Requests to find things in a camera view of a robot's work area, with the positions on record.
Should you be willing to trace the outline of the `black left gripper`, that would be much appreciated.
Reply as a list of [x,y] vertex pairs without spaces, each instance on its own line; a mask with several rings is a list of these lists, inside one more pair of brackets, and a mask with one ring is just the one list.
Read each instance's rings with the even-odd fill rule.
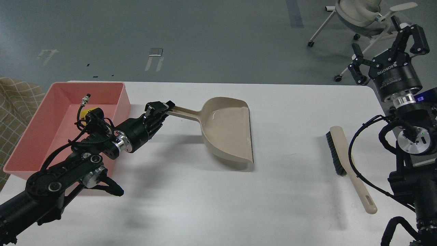
[[145,105],[145,113],[138,118],[128,118],[115,127],[127,144],[126,152],[133,153],[147,143],[162,127],[166,119],[165,113],[173,112],[175,103],[167,101],[149,102]]

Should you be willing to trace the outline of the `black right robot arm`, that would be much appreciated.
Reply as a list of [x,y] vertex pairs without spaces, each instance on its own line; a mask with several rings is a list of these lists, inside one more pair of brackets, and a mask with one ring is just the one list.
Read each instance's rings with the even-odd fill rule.
[[[437,150],[436,88],[421,92],[422,84],[412,65],[414,56],[428,54],[430,49],[423,28],[416,24],[400,27],[391,17],[397,36],[390,48],[371,60],[365,59],[358,44],[353,44],[355,58],[349,64],[357,85],[373,81],[378,98],[392,102],[389,115],[378,115],[356,132],[348,149],[351,168],[370,187],[394,199],[416,214],[416,229],[403,217],[393,217],[387,223],[381,245],[388,246],[398,225],[411,235],[411,246],[435,246],[437,223],[436,161],[414,166],[412,156],[429,156]],[[351,160],[355,139],[370,125],[384,120],[386,125],[378,134],[382,146],[396,157],[396,169],[387,178],[392,193],[367,180]]]

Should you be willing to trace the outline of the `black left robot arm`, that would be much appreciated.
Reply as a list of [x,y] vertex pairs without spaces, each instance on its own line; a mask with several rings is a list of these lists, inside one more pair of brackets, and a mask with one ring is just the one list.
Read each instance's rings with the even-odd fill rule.
[[108,176],[103,156],[114,160],[120,153],[133,153],[162,127],[172,101],[149,102],[138,118],[115,126],[101,108],[83,111],[87,94],[78,109],[80,133],[47,157],[41,169],[31,175],[25,190],[1,205],[1,245],[16,244],[17,236],[32,224],[60,220],[65,207],[83,190],[103,190],[122,196],[124,190]]

